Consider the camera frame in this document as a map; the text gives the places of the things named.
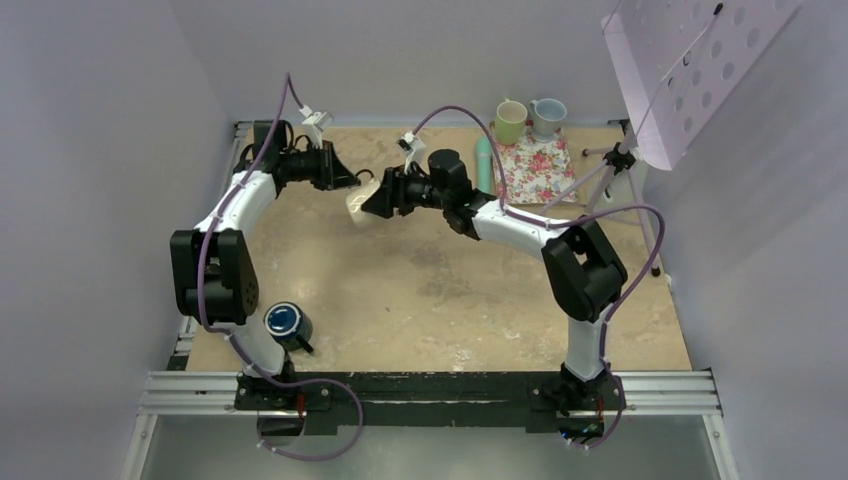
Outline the cream enamel mug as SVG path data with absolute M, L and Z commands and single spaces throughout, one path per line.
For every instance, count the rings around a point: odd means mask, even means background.
M 371 228 L 381 220 L 381 217 L 366 212 L 363 207 L 368 199 L 377 192 L 381 182 L 372 178 L 361 186 L 351 188 L 345 198 L 345 206 L 353 225 L 359 229 Z

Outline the grey white mug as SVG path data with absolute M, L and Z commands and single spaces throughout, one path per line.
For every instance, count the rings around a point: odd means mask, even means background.
M 529 102 L 532 136 L 537 143 L 553 141 L 568 114 L 566 105 L 554 98 Z

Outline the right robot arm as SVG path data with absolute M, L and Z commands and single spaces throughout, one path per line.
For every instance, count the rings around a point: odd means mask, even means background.
M 568 318 L 568 347 L 560 379 L 547 397 L 564 408 L 599 405 L 609 377 L 605 359 L 607 320 L 620 299 L 626 269 L 594 221 L 559 226 L 552 219 L 522 214 L 473 187 L 459 154 L 440 149 L 422 169 L 412 162 L 385 169 L 346 198 L 357 225 L 416 208 L 441 211 L 449 227 L 473 240 L 511 247 L 540 260 L 557 305 Z

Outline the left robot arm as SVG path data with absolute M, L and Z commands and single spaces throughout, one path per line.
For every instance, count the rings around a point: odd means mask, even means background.
M 243 363 L 245 375 L 262 378 L 259 395 L 272 408 L 297 399 L 292 350 L 312 352 L 311 320 L 296 304 L 278 302 L 261 310 L 259 280 L 247 237 L 263 211 L 293 182 L 320 191 L 360 183 L 339 159 L 329 140 L 309 139 L 298 147 L 284 120 L 257 123 L 265 140 L 247 145 L 232 170 L 223 197 L 195 227 L 170 238 L 178 310 L 210 333 L 224 336 Z

